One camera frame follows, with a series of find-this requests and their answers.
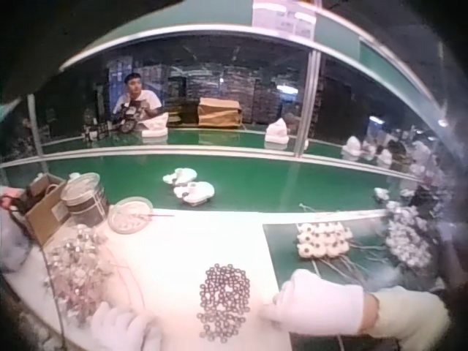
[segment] white t-shirt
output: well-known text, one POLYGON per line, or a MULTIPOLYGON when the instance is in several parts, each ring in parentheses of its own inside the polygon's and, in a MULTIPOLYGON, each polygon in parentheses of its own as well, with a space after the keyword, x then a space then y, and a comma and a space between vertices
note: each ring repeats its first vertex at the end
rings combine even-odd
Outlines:
MULTIPOLYGON (((149 108, 154 110, 155 108, 161 107, 161 101, 159 100, 158 96, 152 92, 151 90, 142 90, 140 96, 135 99, 136 101, 143 101, 149 104, 149 108)), ((113 113, 116 114, 118 111, 122 109, 122 104, 127 104, 130 102, 130 95, 125 94, 118 98, 117 104, 114 107, 113 113)))

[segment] ceiling light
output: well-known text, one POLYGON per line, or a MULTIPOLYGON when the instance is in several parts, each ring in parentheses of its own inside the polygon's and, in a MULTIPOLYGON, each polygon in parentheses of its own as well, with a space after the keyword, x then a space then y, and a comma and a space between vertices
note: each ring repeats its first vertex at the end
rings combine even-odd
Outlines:
POLYGON ((385 121, 381 120, 380 118, 376 116, 370 116, 369 119, 377 124, 384 124, 385 121))
POLYGON ((296 17, 298 20, 304 20, 312 24, 315 24, 315 22, 317 22, 317 19, 315 18, 315 16, 307 15, 304 12, 296 12, 294 14, 294 17, 296 17))
POLYGON ((276 88, 282 91, 285 94, 297 94, 299 92, 298 89, 293 88, 292 86, 276 86, 276 88))
POLYGON ((277 12, 286 12, 286 7, 278 4, 272 4, 270 2, 261 3, 261 4, 254 4, 254 10, 270 10, 270 11, 277 11, 277 12))

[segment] white glove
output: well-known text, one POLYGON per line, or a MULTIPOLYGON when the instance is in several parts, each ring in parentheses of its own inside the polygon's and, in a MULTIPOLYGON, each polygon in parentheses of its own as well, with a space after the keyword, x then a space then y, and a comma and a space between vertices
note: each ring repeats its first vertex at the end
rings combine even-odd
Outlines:
POLYGON ((104 350, 159 351, 161 333, 150 325, 151 320, 127 307, 111 309, 103 302, 91 320, 91 333, 104 350))
POLYGON ((260 315, 293 333, 311 336, 353 335, 363 319, 364 291, 339 285, 299 269, 260 315))

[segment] brown cardboard box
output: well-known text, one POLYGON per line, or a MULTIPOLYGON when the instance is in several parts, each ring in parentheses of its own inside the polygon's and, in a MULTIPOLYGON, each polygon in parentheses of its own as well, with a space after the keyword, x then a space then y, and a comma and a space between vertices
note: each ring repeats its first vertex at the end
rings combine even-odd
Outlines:
POLYGON ((45 192, 52 184, 56 184, 57 187, 46 194, 25 215, 31 234, 36 237, 41 245, 44 245, 70 217, 67 207, 60 199, 61 192, 67 184, 64 179, 51 174, 44 174, 29 187, 33 196, 36 196, 45 192))
POLYGON ((202 97, 198 105, 199 127, 233 128, 242 124, 242 110, 234 100, 202 97))

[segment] white label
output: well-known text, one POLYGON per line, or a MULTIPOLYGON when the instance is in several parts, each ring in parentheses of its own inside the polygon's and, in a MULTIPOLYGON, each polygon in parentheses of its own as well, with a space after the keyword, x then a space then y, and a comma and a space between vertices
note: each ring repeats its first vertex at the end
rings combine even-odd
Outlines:
POLYGON ((61 222, 61 220, 68 214, 68 210, 65 204, 60 201, 57 205, 52 207, 52 213, 57 219, 57 222, 61 222))

